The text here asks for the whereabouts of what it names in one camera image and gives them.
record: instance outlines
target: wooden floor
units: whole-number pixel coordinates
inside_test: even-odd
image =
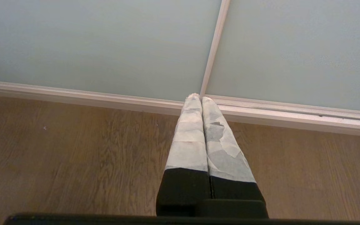
[[[0,224],[154,215],[177,117],[0,97]],[[360,137],[229,123],[271,218],[360,220]]]

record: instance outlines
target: floor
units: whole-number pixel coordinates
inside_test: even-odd
[[[0,97],[0,224],[154,215],[177,117]],[[360,137],[229,123],[271,218],[360,220]]]

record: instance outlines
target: baseboard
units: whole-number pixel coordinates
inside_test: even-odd
[[[0,96],[179,115],[183,102],[0,82]],[[360,135],[360,111],[209,95],[228,121]]]

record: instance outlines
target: wall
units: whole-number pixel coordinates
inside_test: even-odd
[[[184,100],[220,0],[0,0],[0,81]]]
[[[233,0],[207,94],[360,110],[360,1]]]

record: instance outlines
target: laminate flooring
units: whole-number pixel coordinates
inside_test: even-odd
[[[178,117],[0,97],[0,224],[155,215]],[[271,218],[360,220],[360,137],[229,123]]]

